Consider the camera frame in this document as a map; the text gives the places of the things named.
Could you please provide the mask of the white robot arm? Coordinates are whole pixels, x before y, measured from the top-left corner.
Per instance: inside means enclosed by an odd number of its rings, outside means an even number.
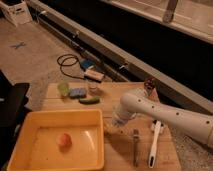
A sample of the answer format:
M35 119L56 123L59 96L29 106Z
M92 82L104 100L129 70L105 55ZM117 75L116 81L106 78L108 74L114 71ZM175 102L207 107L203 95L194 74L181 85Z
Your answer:
M172 125L194 140L213 148L213 116L152 101L143 88L129 90L120 97L113 112L112 124L124 126L139 113Z

